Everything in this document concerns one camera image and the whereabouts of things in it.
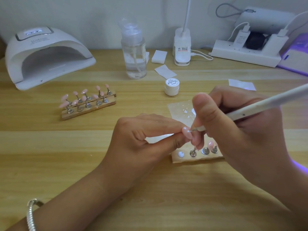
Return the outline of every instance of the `hand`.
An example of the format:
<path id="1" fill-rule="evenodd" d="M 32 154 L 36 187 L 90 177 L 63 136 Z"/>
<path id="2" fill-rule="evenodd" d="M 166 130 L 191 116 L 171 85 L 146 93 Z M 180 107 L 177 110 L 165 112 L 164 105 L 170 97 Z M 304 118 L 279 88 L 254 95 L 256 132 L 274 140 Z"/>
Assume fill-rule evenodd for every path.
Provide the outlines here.
<path id="1" fill-rule="evenodd" d="M 190 140 L 182 129 L 186 126 L 156 114 L 120 118 L 115 125 L 110 146 L 99 167 L 112 192 L 124 193 L 165 156 Z M 157 143 L 145 138 L 174 134 Z"/>
<path id="2" fill-rule="evenodd" d="M 263 189 L 290 178 L 293 167 L 285 144 L 282 113 L 279 108 L 272 108 L 235 122 L 225 113 L 265 98 L 254 91 L 219 86 L 209 95 L 197 94 L 192 101 L 196 112 L 192 128 L 203 125 L 226 161 Z M 198 149 L 204 145 L 204 134 L 193 132 L 191 142 Z"/>

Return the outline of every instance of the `white uv nail lamp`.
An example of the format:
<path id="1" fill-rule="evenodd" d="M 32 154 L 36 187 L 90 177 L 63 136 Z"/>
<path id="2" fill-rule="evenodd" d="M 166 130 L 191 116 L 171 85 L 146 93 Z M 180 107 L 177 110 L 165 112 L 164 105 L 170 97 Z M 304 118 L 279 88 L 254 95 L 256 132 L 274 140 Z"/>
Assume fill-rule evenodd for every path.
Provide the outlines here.
<path id="1" fill-rule="evenodd" d="M 27 90 L 61 75 L 96 63 L 90 51 L 73 36 L 51 27 L 15 34 L 9 41 L 5 63 L 19 90 Z"/>

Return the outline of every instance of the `forearm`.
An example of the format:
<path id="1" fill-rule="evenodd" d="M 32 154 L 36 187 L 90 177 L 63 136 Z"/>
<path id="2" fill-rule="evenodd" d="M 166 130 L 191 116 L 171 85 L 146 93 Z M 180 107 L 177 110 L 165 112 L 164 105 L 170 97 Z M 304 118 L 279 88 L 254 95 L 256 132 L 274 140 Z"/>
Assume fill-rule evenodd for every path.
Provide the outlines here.
<path id="1" fill-rule="evenodd" d="M 265 189 L 304 220 L 308 220 L 308 169 L 293 161 L 287 177 Z"/>
<path id="2" fill-rule="evenodd" d="M 101 168 L 86 175 L 33 213 L 37 230 L 81 231 L 120 194 L 110 192 Z M 7 231 L 28 231 L 22 219 Z"/>

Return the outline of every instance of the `round jar label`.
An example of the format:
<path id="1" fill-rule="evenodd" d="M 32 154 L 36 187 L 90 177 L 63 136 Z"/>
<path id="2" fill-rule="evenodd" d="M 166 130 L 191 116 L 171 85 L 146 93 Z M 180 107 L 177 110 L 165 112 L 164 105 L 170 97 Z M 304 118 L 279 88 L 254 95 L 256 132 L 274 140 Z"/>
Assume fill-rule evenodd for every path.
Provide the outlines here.
<path id="1" fill-rule="evenodd" d="M 175 87 L 179 85 L 179 81 L 176 78 L 168 78 L 166 80 L 166 84 L 171 87 Z"/>

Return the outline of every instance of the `bracelet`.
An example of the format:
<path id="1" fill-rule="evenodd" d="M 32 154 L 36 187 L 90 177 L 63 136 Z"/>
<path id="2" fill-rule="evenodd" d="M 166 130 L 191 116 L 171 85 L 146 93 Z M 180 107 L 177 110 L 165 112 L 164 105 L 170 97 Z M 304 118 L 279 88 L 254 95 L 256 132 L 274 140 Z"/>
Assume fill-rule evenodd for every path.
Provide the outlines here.
<path id="1" fill-rule="evenodd" d="M 32 199 L 28 202 L 27 224 L 28 224 L 29 231 L 36 231 L 34 220 L 33 220 L 33 206 L 34 205 L 41 207 L 44 205 L 44 203 L 37 199 Z"/>

